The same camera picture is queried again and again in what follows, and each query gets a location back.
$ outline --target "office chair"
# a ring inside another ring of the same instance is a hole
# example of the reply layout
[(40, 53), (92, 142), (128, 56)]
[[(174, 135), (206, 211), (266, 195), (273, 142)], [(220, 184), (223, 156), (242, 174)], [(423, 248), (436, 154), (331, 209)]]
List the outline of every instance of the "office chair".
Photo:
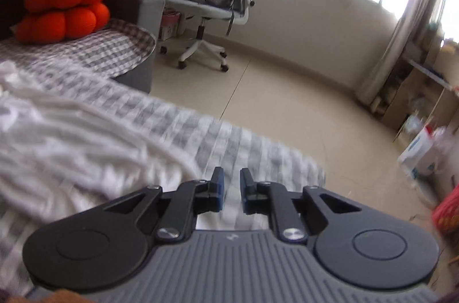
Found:
[(185, 60), (190, 57), (199, 47), (204, 47), (207, 52), (218, 59), (221, 63), (221, 70), (228, 71), (226, 63), (225, 49), (221, 46), (216, 46), (203, 39), (206, 21), (211, 19), (220, 19), (230, 21), (234, 14), (233, 24), (244, 25), (249, 19), (249, 7), (255, 5), (254, 0), (235, 0), (234, 11), (213, 7), (207, 4), (199, 4), (189, 0), (166, 0), (166, 7), (173, 8), (187, 15), (201, 17), (201, 24), (198, 27), (196, 39), (191, 46), (181, 55), (178, 61), (178, 68), (186, 68)]

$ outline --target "round black disc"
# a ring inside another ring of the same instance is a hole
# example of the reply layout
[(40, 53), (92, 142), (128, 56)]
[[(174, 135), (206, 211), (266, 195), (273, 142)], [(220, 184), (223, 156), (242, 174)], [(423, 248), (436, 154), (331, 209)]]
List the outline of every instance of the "round black disc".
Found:
[(318, 261), (339, 279), (372, 290), (428, 279), (438, 260), (434, 238), (412, 224), (370, 215), (342, 214), (329, 224), (315, 244)]
[(104, 213), (76, 215), (39, 229), (28, 238), (22, 256), (40, 284), (83, 292), (126, 279), (147, 253), (146, 238), (132, 221)]

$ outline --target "gray sofa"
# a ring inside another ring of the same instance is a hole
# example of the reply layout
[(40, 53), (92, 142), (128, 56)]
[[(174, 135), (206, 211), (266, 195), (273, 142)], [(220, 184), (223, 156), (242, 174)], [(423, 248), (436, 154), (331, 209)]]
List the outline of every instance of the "gray sofa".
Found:
[[(12, 36), (10, 27), (19, 23), (26, 14), (24, 0), (0, 0), (0, 40)], [(104, 0), (112, 17), (143, 27), (156, 38), (159, 34), (165, 0)], [(143, 63), (114, 79), (124, 85), (149, 93), (152, 67), (157, 50)]]
[[(158, 38), (165, 0), (104, 0), (112, 17), (120, 18), (146, 29)], [(159, 46), (143, 63), (114, 78), (117, 82), (149, 93), (153, 61)]]

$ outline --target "curtain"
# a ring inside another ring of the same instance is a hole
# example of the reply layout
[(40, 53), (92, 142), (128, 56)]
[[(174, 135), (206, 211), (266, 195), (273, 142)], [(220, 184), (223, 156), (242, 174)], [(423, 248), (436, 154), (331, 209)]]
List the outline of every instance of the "curtain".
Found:
[(369, 105), (381, 90), (392, 68), (402, 54), (408, 39), (414, 35), (431, 0), (409, 0), (403, 16), (398, 21), (386, 51), (356, 92), (357, 99)]

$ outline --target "ribbed gray surface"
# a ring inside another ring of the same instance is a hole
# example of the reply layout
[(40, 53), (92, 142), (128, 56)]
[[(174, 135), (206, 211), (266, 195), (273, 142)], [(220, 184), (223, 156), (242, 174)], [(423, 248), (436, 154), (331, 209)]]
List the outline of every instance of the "ribbed gray surface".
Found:
[[(36, 289), (29, 298), (48, 292)], [(161, 247), (129, 282), (88, 294), (99, 303), (424, 303), (426, 285), (368, 292), (325, 272), (305, 247), (286, 245), (271, 231), (195, 231), (185, 244)]]

